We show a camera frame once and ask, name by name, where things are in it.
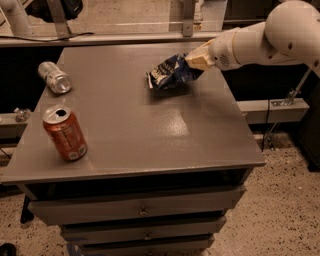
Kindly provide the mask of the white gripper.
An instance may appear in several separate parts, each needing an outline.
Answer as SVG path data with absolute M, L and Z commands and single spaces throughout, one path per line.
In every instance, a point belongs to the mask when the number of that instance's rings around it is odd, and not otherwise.
M 214 65 L 222 71 L 234 70 L 241 67 L 236 60 L 233 50 L 233 39 L 238 28 L 223 32 L 215 39 L 208 40 L 201 46 L 192 50 L 185 57 L 187 64 L 202 71 L 210 70 Z

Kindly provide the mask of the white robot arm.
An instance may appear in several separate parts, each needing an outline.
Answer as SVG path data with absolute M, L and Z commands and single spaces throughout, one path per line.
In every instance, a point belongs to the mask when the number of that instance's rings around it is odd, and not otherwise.
M 302 0 L 275 7 L 264 22 L 223 32 L 189 52 L 195 69 L 305 64 L 320 76 L 320 12 Z

